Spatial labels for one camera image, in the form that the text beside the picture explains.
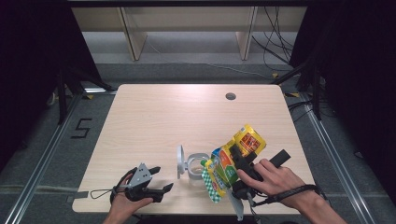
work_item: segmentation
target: grommet hole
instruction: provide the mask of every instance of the grommet hole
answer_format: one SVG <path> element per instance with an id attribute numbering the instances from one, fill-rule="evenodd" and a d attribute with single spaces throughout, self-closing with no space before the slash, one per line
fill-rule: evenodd
<path id="1" fill-rule="evenodd" d="M 227 100 L 234 100 L 236 99 L 236 95 L 233 92 L 228 92 L 227 94 L 225 94 L 225 98 L 227 98 Z"/>

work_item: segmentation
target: wrist strap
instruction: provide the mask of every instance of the wrist strap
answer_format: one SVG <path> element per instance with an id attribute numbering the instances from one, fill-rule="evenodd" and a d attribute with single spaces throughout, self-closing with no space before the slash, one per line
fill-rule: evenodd
<path id="1" fill-rule="evenodd" d="M 122 183 L 122 181 L 125 179 L 125 177 L 129 174 L 134 174 L 137 170 L 137 167 L 135 167 L 134 169 L 128 171 L 119 181 L 119 183 L 117 184 L 117 186 L 113 187 L 113 190 L 111 190 L 111 194 L 110 194 L 110 203 L 113 203 L 114 197 L 116 197 L 116 195 L 118 194 L 117 190 L 120 187 L 120 184 Z"/>
<path id="2" fill-rule="evenodd" d="M 298 194 L 298 193 L 301 193 L 301 192 L 306 191 L 306 190 L 314 190 L 316 193 L 318 193 L 318 187 L 317 186 L 315 186 L 315 185 L 302 185 L 302 186 L 300 186 L 298 188 L 291 189 L 291 190 L 288 190 L 288 191 L 285 191 L 285 192 L 278 193 L 276 195 L 270 196 L 266 200 L 264 200 L 263 202 L 256 203 L 255 205 L 257 206 L 257 205 L 262 205 L 262 204 L 265 204 L 265 203 L 278 203 L 278 202 L 284 200 L 285 198 L 288 198 L 288 197 L 290 197 L 290 196 L 292 196 L 294 194 Z"/>

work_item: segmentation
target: chip bag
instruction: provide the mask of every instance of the chip bag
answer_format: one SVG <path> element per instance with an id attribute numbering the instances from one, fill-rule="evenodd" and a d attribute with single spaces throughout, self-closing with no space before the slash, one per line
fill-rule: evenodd
<path id="1" fill-rule="evenodd" d="M 237 145 L 242 156 L 247 157 L 252 152 L 258 155 L 265 148 L 266 143 L 250 125 L 246 124 L 227 144 L 215 149 L 210 160 L 201 162 L 204 166 L 202 176 L 206 189 L 215 203 L 238 179 L 230 152 L 233 145 Z"/>

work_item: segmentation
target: hand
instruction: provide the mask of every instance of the hand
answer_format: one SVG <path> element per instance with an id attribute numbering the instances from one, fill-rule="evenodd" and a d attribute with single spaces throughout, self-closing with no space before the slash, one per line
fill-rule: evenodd
<path id="1" fill-rule="evenodd" d="M 262 176 L 264 179 L 262 182 L 251 178 L 242 170 L 238 170 L 237 173 L 239 178 L 241 178 L 241 180 L 248 186 L 257 189 L 268 196 L 276 195 L 305 185 L 305 182 L 291 169 L 282 166 L 276 168 L 267 159 L 262 159 L 259 163 L 256 163 L 254 165 L 254 170 Z M 295 208 L 294 201 L 297 200 L 297 195 L 290 196 L 282 200 L 281 203 L 288 207 Z"/>
<path id="2" fill-rule="evenodd" d="M 122 181 L 122 185 L 126 185 L 126 180 L 131 178 L 132 174 L 127 175 Z M 152 203 L 152 198 L 144 198 L 137 202 L 131 202 L 124 192 L 119 192 L 114 196 L 113 203 L 111 204 L 110 211 L 104 223 L 108 224 L 121 224 L 131 217 L 139 208 L 142 208 Z"/>
<path id="3" fill-rule="evenodd" d="M 268 196 L 276 195 L 305 185 L 305 182 L 287 167 L 276 168 L 266 159 L 260 160 L 254 165 L 263 178 L 263 181 L 255 180 L 244 171 L 238 170 L 238 176 L 248 186 L 257 189 Z M 346 223 L 324 199 L 312 190 L 306 190 L 289 196 L 280 201 L 287 207 L 297 209 L 311 223 Z"/>

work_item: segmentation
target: yellow snack bag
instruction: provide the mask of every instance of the yellow snack bag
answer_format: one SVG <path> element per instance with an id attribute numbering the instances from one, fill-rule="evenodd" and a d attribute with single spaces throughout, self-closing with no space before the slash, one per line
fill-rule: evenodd
<path id="1" fill-rule="evenodd" d="M 259 155 L 266 146 L 264 139 L 262 139 L 248 124 L 245 124 L 245 126 L 233 136 L 233 139 L 241 150 L 243 157 L 246 157 L 251 152 L 255 152 L 256 155 Z"/>
<path id="2" fill-rule="evenodd" d="M 210 160 L 206 161 L 204 166 L 212 180 L 211 187 L 220 197 L 223 197 L 226 189 L 238 179 L 230 152 L 233 145 L 237 145 L 242 156 L 246 157 L 252 152 L 258 155 L 265 148 L 266 143 L 250 125 L 246 124 L 227 144 L 212 152 Z"/>

